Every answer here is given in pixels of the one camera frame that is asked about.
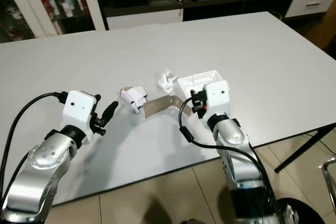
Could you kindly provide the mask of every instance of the tv stand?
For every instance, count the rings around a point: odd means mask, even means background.
[[[149,0],[148,5],[104,8],[110,29],[128,28],[147,24],[165,24],[213,18],[244,13],[269,11],[286,20],[293,0],[198,0],[185,1],[183,10],[175,0]]]

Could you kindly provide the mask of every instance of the white plastic box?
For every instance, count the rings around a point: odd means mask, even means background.
[[[179,78],[174,87],[175,94],[182,99],[182,101],[191,97],[190,91],[201,91],[203,86],[214,81],[222,81],[223,79],[216,70],[194,74],[192,76]]]

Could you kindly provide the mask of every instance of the red item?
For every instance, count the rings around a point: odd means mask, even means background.
[[[53,8],[51,7],[51,5],[49,4],[48,0],[41,0],[44,8],[47,11],[47,14],[49,15],[50,19],[54,18],[54,15],[52,14]]]
[[[88,4],[86,3],[86,0],[80,0],[82,5],[83,5],[83,8],[84,8],[84,12],[90,16],[90,10],[89,10],[89,7],[88,7]]]

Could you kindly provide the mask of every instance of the tile floor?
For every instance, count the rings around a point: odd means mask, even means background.
[[[260,147],[257,153],[265,165],[277,198],[299,199],[312,206],[326,224],[336,223],[322,172],[318,168],[332,155],[321,143],[279,174],[274,173],[274,168],[310,137],[305,136]],[[335,131],[323,141],[336,151]],[[336,179],[336,164],[331,165],[329,171]],[[190,218],[207,224],[233,223],[233,208],[221,160],[55,207],[46,223],[179,224]]]

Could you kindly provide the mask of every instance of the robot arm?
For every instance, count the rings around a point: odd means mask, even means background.
[[[100,95],[70,91],[63,110],[61,130],[52,130],[45,141],[28,154],[22,172],[9,185],[1,220],[14,223],[41,223],[47,218],[60,179],[82,144],[89,144],[94,133],[105,134],[118,102],[113,102],[99,119],[94,112]]]
[[[280,223],[263,174],[255,165],[258,159],[250,148],[249,137],[239,122],[228,116],[230,100],[227,82],[206,84],[203,91],[192,91],[191,95],[193,112],[197,112],[203,125],[213,133],[216,146],[212,147],[217,148],[223,161],[237,223]],[[180,130],[187,140],[195,143],[185,126]]]

